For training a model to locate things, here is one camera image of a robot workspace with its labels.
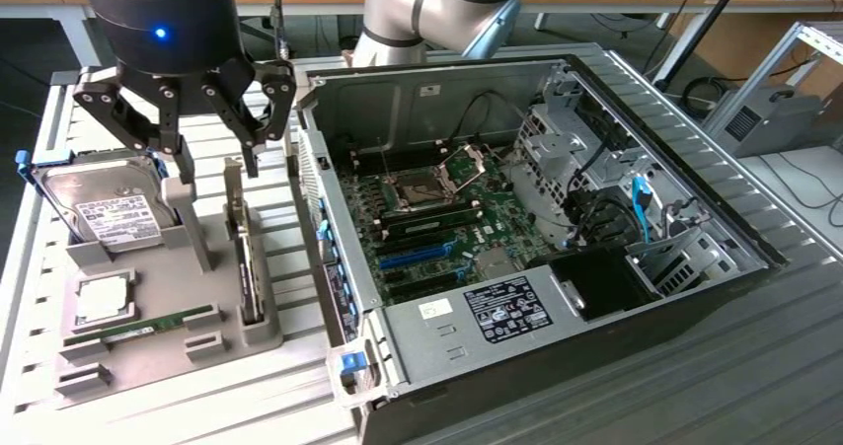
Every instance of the metal workbench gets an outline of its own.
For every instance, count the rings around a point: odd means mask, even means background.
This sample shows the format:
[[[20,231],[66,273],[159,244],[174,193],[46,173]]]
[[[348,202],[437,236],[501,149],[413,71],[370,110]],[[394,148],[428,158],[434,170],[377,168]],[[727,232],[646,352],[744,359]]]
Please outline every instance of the metal workbench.
[[[616,55],[593,44],[532,50],[580,55],[791,264],[767,285],[674,341],[436,432],[418,444],[838,441],[843,436],[839,252],[811,238],[810,226],[755,176],[722,164],[728,156],[707,149],[706,136],[692,122],[666,115],[671,103],[643,89]],[[508,49],[501,55],[520,52],[523,48]],[[337,59],[305,60],[298,69],[337,64]],[[75,109],[68,92],[67,87],[50,92],[38,150],[62,145],[113,147],[117,142]],[[259,106],[258,93],[249,93],[246,99],[253,108]],[[238,147],[214,117],[186,118],[183,125],[197,159],[202,214],[222,206],[221,161],[237,154]],[[62,443],[356,442],[352,415],[332,401],[324,366],[328,336],[280,145],[270,146],[261,165],[261,177],[245,183],[246,199],[263,218],[284,346],[62,411],[51,407],[47,356],[56,342],[60,288],[52,269],[66,262],[66,228],[27,189],[0,287],[0,315],[8,316],[0,330],[6,366],[0,420],[10,418],[27,438]]]

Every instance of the blue pcie slot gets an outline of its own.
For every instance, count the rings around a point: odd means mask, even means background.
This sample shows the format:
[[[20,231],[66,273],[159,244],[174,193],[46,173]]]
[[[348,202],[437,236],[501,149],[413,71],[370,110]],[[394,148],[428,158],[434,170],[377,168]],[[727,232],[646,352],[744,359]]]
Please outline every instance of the blue pcie slot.
[[[434,260],[437,258],[445,258],[451,256],[453,245],[456,242],[445,243],[443,246],[428,248],[426,250],[416,251],[406,255],[394,256],[378,262],[378,267],[382,269],[390,269],[393,267],[401,267],[404,265],[416,264],[425,260]]]

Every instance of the warning sticker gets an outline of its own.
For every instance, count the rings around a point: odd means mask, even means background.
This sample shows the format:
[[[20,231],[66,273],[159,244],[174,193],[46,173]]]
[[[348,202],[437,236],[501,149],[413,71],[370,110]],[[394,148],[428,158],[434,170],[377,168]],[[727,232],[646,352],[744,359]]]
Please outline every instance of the warning sticker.
[[[106,246],[161,236],[143,195],[79,203],[76,210]]]
[[[464,295],[489,343],[553,325],[527,277],[499,282]]]

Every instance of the green circuit board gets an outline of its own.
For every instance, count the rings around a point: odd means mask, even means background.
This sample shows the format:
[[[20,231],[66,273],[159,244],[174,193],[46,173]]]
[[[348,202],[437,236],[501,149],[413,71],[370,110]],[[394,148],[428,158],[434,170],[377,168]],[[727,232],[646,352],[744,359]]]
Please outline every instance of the green circuit board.
[[[388,305],[488,280],[509,271],[523,270],[529,260],[552,253],[553,249],[543,240],[529,213],[508,186],[505,168],[492,157],[485,157],[483,164],[487,172],[452,199],[447,199],[433,186],[437,176],[434,166],[393,172],[389,176],[340,175],[364,254]],[[448,161],[447,169],[456,185],[469,181],[479,173],[476,161],[463,151]],[[465,205],[472,201],[477,203],[471,212],[471,221],[467,221],[463,214],[437,217],[437,222],[444,221],[443,224],[447,224],[447,220],[451,220],[460,226],[448,228],[440,225],[441,229],[420,235],[434,237],[443,244],[447,243],[448,256],[382,268],[384,260],[417,252],[406,250],[378,256],[378,250],[388,246],[389,241],[384,241],[376,220],[406,213],[408,199],[414,203],[412,208],[417,213],[425,213],[436,207],[448,210],[449,206]],[[430,229],[429,226],[433,225],[418,224],[421,228]],[[413,242],[418,238],[410,236],[406,241]]]

